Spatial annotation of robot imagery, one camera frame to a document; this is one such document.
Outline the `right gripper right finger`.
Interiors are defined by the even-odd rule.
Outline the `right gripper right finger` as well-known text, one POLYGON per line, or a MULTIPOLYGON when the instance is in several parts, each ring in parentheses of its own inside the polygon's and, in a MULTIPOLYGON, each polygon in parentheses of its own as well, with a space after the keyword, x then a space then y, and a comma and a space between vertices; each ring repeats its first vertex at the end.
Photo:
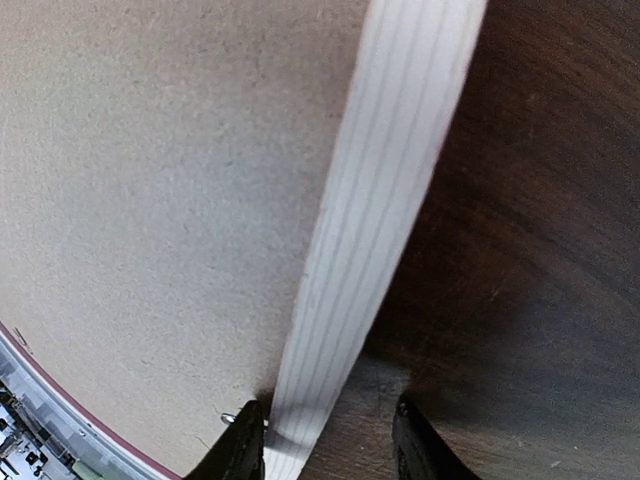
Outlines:
POLYGON ((392 439, 400 480, 480 480, 408 397, 396 404, 392 439))

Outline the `pink wooden picture frame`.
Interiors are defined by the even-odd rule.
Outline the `pink wooden picture frame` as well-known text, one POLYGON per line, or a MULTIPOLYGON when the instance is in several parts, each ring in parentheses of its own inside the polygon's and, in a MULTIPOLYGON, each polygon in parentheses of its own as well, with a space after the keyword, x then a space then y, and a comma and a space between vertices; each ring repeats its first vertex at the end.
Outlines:
MULTIPOLYGON (((270 479, 392 475, 392 396, 405 375, 365 358, 362 349, 429 189, 487 11, 484 1, 363 2, 352 76, 274 386, 221 411, 221 433, 208 448, 228 427, 222 413, 237 416, 247 401, 261 400, 270 479)), ((157 479, 182 476, 91 415, 1 321, 2 341, 101 438, 157 479)))

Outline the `brown backing board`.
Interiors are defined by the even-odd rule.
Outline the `brown backing board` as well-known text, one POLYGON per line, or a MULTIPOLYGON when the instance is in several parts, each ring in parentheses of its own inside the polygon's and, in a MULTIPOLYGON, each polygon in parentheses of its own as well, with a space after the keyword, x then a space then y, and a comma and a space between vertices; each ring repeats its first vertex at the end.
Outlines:
POLYGON ((1 321, 174 473, 274 386, 366 9, 1 5, 1 321))

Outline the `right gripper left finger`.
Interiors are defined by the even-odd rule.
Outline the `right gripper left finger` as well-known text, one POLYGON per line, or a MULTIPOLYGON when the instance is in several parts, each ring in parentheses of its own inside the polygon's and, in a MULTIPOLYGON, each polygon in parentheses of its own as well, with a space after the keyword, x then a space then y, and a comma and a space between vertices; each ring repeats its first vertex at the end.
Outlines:
POLYGON ((264 413, 248 401, 186 480, 264 480, 264 413))

